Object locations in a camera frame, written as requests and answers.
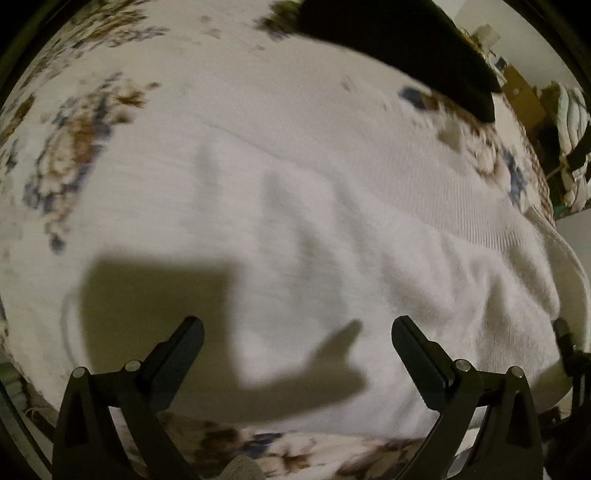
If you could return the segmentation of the cardboard box by nightstand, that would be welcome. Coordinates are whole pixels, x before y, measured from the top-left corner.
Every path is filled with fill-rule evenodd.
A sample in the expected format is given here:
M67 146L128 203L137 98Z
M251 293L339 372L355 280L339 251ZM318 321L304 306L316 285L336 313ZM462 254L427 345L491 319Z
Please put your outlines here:
M502 91L511 105L516 118L523 125L530 139L549 122L549 117L533 88L513 65L503 70L505 83Z

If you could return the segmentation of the beige table lamp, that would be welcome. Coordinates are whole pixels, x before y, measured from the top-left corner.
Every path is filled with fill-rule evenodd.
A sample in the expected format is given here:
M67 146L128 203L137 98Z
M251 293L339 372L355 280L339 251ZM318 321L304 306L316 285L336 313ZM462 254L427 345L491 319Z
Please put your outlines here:
M492 48L501 38L501 35L490 24L481 25L473 36L483 49Z

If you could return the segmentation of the black folded garment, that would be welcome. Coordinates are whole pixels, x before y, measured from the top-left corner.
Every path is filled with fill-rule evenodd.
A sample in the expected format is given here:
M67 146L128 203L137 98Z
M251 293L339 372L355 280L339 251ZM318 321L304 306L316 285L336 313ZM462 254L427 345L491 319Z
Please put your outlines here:
M482 123L495 121L497 76L430 0L274 1L257 27L303 35L390 65L449 98Z

